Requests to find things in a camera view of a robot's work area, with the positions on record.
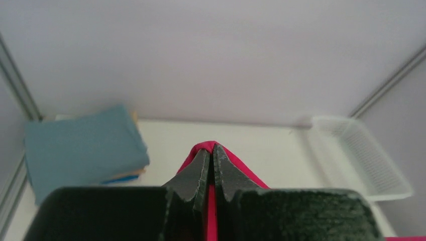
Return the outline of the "red t shirt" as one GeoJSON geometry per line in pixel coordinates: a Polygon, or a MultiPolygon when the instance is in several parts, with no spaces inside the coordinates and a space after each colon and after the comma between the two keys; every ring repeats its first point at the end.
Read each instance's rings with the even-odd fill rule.
{"type": "MultiPolygon", "coordinates": [[[[216,141],[205,141],[194,145],[185,161],[177,171],[177,174],[181,173],[187,166],[189,166],[189,164],[193,162],[193,159],[199,151],[206,150],[209,154],[212,154],[214,147],[218,144],[219,143],[216,141]]],[[[261,188],[269,188],[269,186],[265,184],[255,173],[253,173],[235,154],[233,154],[227,148],[224,148],[224,151],[230,158],[231,163],[233,163],[240,171],[242,171],[242,173],[244,173],[249,178],[249,180],[253,181],[261,188]]],[[[207,224],[204,225],[204,237],[206,240],[218,240],[219,238],[217,220],[218,197],[219,192],[215,190],[215,184],[209,184],[207,186],[207,224]]]]}

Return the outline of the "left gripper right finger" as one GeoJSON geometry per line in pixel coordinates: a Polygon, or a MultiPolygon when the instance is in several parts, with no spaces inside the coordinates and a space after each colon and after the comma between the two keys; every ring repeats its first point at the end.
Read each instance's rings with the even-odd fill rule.
{"type": "Polygon", "coordinates": [[[231,162],[222,145],[214,145],[212,152],[219,240],[240,240],[242,227],[239,193],[260,186],[231,162]]]}

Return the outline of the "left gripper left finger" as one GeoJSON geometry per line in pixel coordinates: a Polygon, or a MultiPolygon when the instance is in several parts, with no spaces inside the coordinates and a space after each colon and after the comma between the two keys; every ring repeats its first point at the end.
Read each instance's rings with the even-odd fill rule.
{"type": "Polygon", "coordinates": [[[171,240],[206,240],[210,153],[197,152],[192,161],[163,186],[172,190],[171,240]]]}

